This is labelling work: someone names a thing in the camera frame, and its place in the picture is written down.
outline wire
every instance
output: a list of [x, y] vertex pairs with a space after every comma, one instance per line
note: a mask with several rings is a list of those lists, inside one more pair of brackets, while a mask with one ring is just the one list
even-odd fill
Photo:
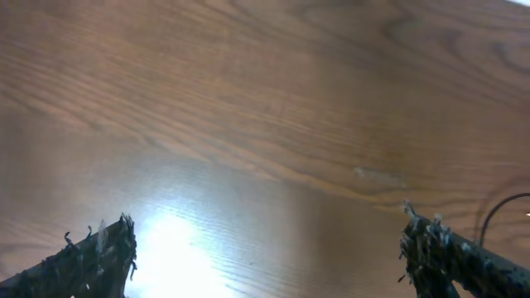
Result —
[[513, 201], [514, 199], [519, 199], [522, 197], [528, 197], [530, 196], [530, 193], [522, 193], [518, 195], [512, 195], [511, 197], [508, 197], [506, 199], [503, 199], [500, 203], [498, 203], [491, 211], [489, 211], [488, 217], [484, 221], [484, 225], [482, 226], [482, 231], [480, 232], [480, 240], [479, 245], [482, 247], [484, 246], [484, 236], [486, 234], [486, 229], [488, 228], [489, 220], [492, 216], [494, 216], [495, 212], [499, 210], [504, 204], [508, 203], [509, 201]]

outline brown wooden surface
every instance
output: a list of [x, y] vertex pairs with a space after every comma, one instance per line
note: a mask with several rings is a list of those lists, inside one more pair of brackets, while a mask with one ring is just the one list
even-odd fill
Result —
[[[403, 199], [467, 238], [530, 190], [504, 1], [3, 0], [0, 277], [137, 222], [131, 297], [413, 297]], [[527, 202], [486, 246], [524, 266]]]

